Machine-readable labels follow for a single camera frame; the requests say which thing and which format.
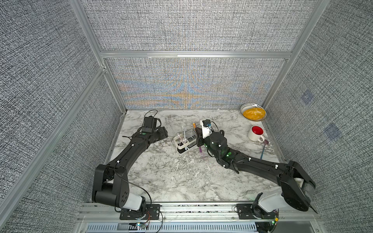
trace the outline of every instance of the clear plastic container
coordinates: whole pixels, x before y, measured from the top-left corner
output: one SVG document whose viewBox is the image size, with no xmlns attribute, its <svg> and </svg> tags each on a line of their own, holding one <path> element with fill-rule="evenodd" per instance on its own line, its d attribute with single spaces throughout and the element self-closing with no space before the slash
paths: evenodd
<svg viewBox="0 0 373 233">
<path fill-rule="evenodd" d="M 196 146 L 197 134 L 194 129 L 189 129 L 184 132 L 178 133 L 176 137 L 173 138 L 173 144 L 179 154 L 189 151 L 191 148 L 197 148 Z"/>
</svg>

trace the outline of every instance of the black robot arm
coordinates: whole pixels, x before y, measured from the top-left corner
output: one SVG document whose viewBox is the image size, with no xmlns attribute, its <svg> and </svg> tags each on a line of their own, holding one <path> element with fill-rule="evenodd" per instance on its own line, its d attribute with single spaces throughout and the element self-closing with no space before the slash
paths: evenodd
<svg viewBox="0 0 373 233">
<path fill-rule="evenodd" d="M 297 210 L 307 211 L 309 207 L 312 208 L 310 203 L 316 185 L 297 162 L 274 163 L 248 156 L 228 147 L 224 131 L 206 133 L 206 130 L 210 130 L 210 120 L 204 120 L 203 125 L 196 128 L 197 146 L 206 147 L 218 164 L 237 173 L 249 172 L 276 183 L 281 186 L 286 203 Z M 302 179 L 302 185 L 299 186 L 294 178 Z"/>
<path fill-rule="evenodd" d="M 136 159 L 151 143 L 168 137 L 164 127 L 156 126 L 160 119 L 144 117 L 143 125 L 131 137 L 127 147 L 108 164 L 100 164 L 94 175 L 92 201 L 122 208 L 129 196 L 127 174 Z M 145 208 L 145 199 L 139 212 Z"/>
</svg>

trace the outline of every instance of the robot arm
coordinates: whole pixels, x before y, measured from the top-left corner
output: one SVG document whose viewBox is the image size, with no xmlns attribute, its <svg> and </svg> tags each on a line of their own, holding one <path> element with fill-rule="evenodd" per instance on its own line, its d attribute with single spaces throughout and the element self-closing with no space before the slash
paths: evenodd
<svg viewBox="0 0 373 233">
<path fill-rule="evenodd" d="M 129 191 L 127 174 L 136 159 L 151 143 L 168 137 L 164 127 L 156 126 L 158 118 L 144 117 L 143 125 L 132 135 L 127 147 L 107 165 L 100 164 L 94 175 L 92 201 L 119 208 L 146 212 L 145 198 Z"/>
<path fill-rule="evenodd" d="M 96 168 L 92 190 L 93 202 L 119 207 L 122 210 L 133 210 L 132 212 L 138 213 L 138 216 L 147 211 L 145 198 L 130 193 L 127 173 L 151 143 L 168 137 L 164 127 L 156 126 L 157 121 L 160 122 L 160 119 L 153 116 L 144 117 L 143 125 L 132 135 L 128 146 L 107 165 L 100 164 Z M 231 149 L 224 137 L 224 131 L 211 130 L 208 119 L 201 121 L 201 128 L 197 127 L 195 130 L 197 146 L 206 147 L 207 152 L 212 154 L 210 156 L 224 168 L 237 173 L 249 172 L 281 187 L 280 192 L 257 195 L 251 205 L 253 216 L 263 218 L 269 212 L 286 205 L 300 211 L 312 208 L 310 202 L 316 185 L 298 163 L 273 163 Z"/>
<path fill-rule="evenodd" d="M 224 131 L 213 132 L 208 119 L 201 121 L 201 128 L 196 128 L 196 133 L 197 146 L 206 147 L 207 152 L 211 153 L 210 156 L 215 157 L 217 163 L 224 168 L 237 173 L 249 172 L 281 187 L 280 192 L 258 194 L 251 206 L 252 214 L 257 218 L 262 218 L 263 215 L 286 204 L 300 211 L 312 208 L 310 203 L 316 185 L 297 162 L 273 163 L 231 149 L 227 145 Z"/>
</svg>

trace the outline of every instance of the mug handle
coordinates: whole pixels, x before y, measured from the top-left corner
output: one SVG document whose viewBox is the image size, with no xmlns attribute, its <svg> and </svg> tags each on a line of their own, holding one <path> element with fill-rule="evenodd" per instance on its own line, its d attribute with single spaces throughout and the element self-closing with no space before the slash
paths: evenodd
<svg viewBox="0 0 373 233">
<path fill-rule="evenodd" d="M 259 142 L 264 142 L 264 140 L 265 140 L 265 137 L 263 137 L 263 135 L 260 135 L 260 138 L 258 139 L 258 141 Z"/>
</svg>

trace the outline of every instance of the black cable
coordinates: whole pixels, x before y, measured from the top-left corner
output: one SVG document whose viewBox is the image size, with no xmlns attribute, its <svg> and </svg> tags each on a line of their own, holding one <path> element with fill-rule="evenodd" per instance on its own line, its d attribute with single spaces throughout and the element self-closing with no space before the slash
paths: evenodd
<svg viewBox="0 0 373 233">
<path fill-rule="evenodd" d="M 112 178 L 112 179 L 110 179 L 110 180 L 107 180 L 107 181 L 104 181 L 102 184 L 105 184 L 105 183 L 107 183 L 107 182 L 109 182 L 109 181 L 111 181 L 111 180 L 113 180 L 114 178 Z"/>
<path fill-rule="evenodd" d="M 116 174 L 118 175 L 119 178 L 121 178 L 121 179 L 124 180 L 125 182 L 127 182 L 127 183 L 129 183 L 129 184 L 132 184 L 132 185 L 134 185 L 134 186 L 136 186 L 136 187 L 138 187 L 138 188 L 144 190 L 144 191 L 146 192 L 146 194 L 149 196 L 149 198 L 150 198 L 150 205 L 149 205 L 149 207 L 148 207 L 148 208 L 145 210 L 145 212 L 142 213 L 139 217 L 135 217 L 135 218 L 140 218 L 140 217 L 144 216 L 144 214 L 146 214 L 146 212 L 148 212 L 149 209 L 150 209 L 150 207 L 151 207 L 151 202 L 152 202 L 152 201 L 151 201 L 151 196 L 150 196 L 150 194 L 149 194 L 148 191 L 146 191 L 144 188 L 142 188 L 142 187 L 140 187 L 140 186 L 138 186 L 138 185 L 135 185 L 134 183 L 131 183 L 131 182 L 129 182 L 128 180 L 123 179 L 123 177 L 120 176 L 118 173 L 116 173 Z"/>
<path fill-rule="evenodd" d="M 219 127 L 215 124 L 215 122 L 211 122 L 211 123 L 214 123 L 214 125 L 215 125 L 216 128 L 217 128 L 217 131 L 219 132 Z"/>
<path fill-rule="evenodd" d="M 209 150 L 207 148 L 206 148 L 206 150 L 207 150 L 207 153 L 209 154 L 210 157 L 213 157 L 213 158 L 215 157 L 215 156 L 210 155 Z"/>
<path fill-rule="evenodd" d="M 228 168 L 231 166 L 231 164 L 232 164 L 233 160 L 236 158 L 236 156 L 237 156 L 237 155 L 235 155 L 235 156 L 232 158 L 231 162 L 229 163 Z M 237 174 L 239 174 L 239 171 L 237 171 L 237 169 L 236 169 L 236 167 L 234 166 L 234 164 L 232 164 L 232 165 L 233 165 L 234 171 L 235 171 Z"/>
<path fill-rule="evenodd" d="M 161 229 L 162 229 L 162 226 L 163 226 L 163 214 L 162 214 L 162 212 L 161 211 L 159 211 L 160 213 L 161 213 L 161 215 L 162 215 L 162 223 L 161 223 L 161 227 L 158 229 L 158 231 L 156 232 L 156 233 L 158 233 Z"/>
<path fill-rule="evenodd" d="M 275 224 L 275 227 L 272 229 L 272 231 L 271 232 L 274 232 L 275 231 L 275 229 L 276 229 L 276 226 L 277 226 L 277 224 Z"/>
<path fill-rule="evenodd" d="M 148 111 L 147 113 L 145 113 L 144 117 L 146 117 L 146 114 L 148 114 L 148 113 L 151 112 L 151 111 L 157 111 L 157 112 L 154 114 L 153 117 L 155 117 L 155 116 L 157 115 L 157 113 L 158 113 L 158 110 L 156 110 L 156 109 L 152 109 L 152 110 Z"/>
</svg>

